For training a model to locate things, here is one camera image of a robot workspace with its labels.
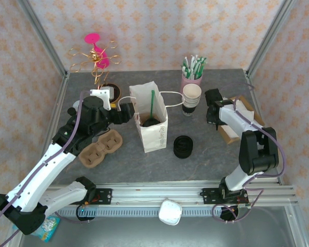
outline bag handle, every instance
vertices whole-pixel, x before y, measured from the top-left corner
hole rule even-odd
[[[181,93],[179,93],[179,92],[161,91],[161,92],[159,92],[159,93],[160,93],[160,95],[161,95],[162,93],[171,93],[171,94],[179,94],[179,95],[182,96],[182,102],[181,102],[181,103],[179,103],[179,104],[174,104],[174,105],[167,105],[166,108],[167,108],[167,107],[177,107],[178,105],[182,105],[182,104],[184,103],[184,96],[183,96],[183,94],[181,94]]]

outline black cup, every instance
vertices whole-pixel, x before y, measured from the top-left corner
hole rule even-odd
[[[185,116],[191,116],[192,113],[195,111],[196,107],[197,107],[197,106],[192,107],[192,108],[188,108],[188,107],[186,107],[185,105],[182,105],[183,114],[184,114]]]

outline paper bag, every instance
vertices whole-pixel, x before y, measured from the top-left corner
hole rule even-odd
[[[150,117],[152,90],[155,92],[152,115],[160,123],[150,127],[142,127],[143,123]],[[143,85],[129,86],[129,91],[130,96],[136,98],[132,99],[135,109],[134,120],[143,143],[144,152],[147,153],[166,148],[168,128],[168,114],[166,107],[174,107],[183,104],[183,95],[181,103],[177,105],[165,106],[161,92],[159,92],[158,87],[154,81],[145,83]],[[162,93],[180,94],[178,92]]]

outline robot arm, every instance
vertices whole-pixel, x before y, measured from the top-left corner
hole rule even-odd
[[[111,109],[109,98],[102,97],[101,90],[93,91],[92,95],[95,96],[83,100],[79,126],[67,148],[43,166],[44,161],[57,153],[69,140],[77,118],[74,108],[68,109],[71,118],[58,130],[53,143],[28,176],[7,195],[0,194],[0,210],[2,210],[15,197],[31,174],[43,166],[4,213],[25,235],[34,232],[45,218],[55,211],[74,202],[93,199],[96,186],[85,177],[77,178],[66,188],[49,194],[44,193],[57,175],[92,143],[95,135],[107,129],[111,123],[120,125],[128,122],[134,115],[132,103],[121,104],[121,111]]]
[[[215,124],[216,129],[219,125],[228,125],[241,138],[239,166],[222,179],[218,190],[222,203],[239,203],[238,198],[246,194],[243,185],[248,180],[278,166],[277,146],[257,128],[246,123],[234,110],[233,101],[223,100],[218,89],[206,91],[205,97],[209,107],[207,122]],[[257,122],[253,124],[276,139],[273,128],[264,128]]]

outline pink cup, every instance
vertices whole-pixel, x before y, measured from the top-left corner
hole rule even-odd
[[[192,84],[196,84],[198,86],[200,86],[201,83],[201,79],[202,79],[202,75],[200,78],[198,78],[197,80],[190,80],[190,79],[186,79],[186,77],[184,76],[184,74],[182,73],[182,80],[181,80],[181,87],[180,87],[180,93],[183,94],[183,88],[192,83]]]

